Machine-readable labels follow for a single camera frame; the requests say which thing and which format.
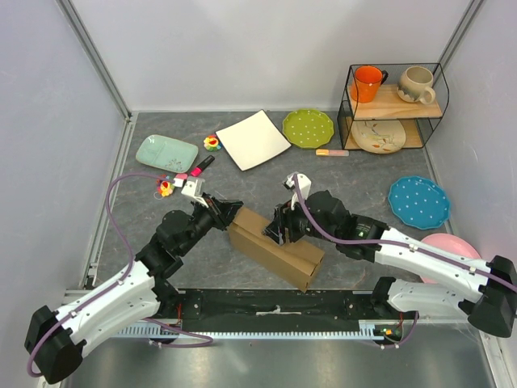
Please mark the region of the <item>brown cardboard box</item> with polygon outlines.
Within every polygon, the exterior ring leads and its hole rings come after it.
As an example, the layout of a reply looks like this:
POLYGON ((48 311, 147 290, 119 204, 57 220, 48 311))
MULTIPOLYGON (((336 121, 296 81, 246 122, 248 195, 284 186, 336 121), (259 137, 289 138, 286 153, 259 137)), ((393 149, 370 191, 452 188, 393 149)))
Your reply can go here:
POLYGON ((321 267, 325 252, 305 240, 280 246, 263 235, 267 225, 266 218, 246 207, 241 208, 228 227, 233 248, 306 292, 321 267))

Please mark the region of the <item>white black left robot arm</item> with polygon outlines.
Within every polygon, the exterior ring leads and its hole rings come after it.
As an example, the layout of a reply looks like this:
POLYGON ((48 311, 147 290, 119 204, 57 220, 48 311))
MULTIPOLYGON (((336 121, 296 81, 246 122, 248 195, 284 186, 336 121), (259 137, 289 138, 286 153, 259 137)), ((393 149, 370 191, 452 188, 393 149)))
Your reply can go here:
POLYGON ((42 306, 31 317, 24 347, 27 373, 47 383, 72 374, 91 351, 128 325, 177 309, 178 291, 169 278, 182 258, 211 229, 226 230, 243 206, 204 194, 190 214, 168 212, 149 242, 109 281, 57 310, 42 306))

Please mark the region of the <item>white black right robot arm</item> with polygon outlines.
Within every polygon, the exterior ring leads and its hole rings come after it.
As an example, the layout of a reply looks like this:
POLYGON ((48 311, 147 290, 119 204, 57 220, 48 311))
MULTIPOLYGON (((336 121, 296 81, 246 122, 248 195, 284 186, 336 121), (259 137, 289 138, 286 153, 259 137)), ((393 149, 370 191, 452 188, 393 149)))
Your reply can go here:
POLYGON ((370 308, 379 318, 417 312, 421 316, 464 314, 480 331, 511 336, 516 317, 516 269, 500 255, 490 262, 451 254, 411 238, 382 221, 350 213, 328 191, 277 205, 263 234, 275 243, 304 236, 334 243, 350 259, 401 268, 427 279, 414 283, 381 277, 370 308))

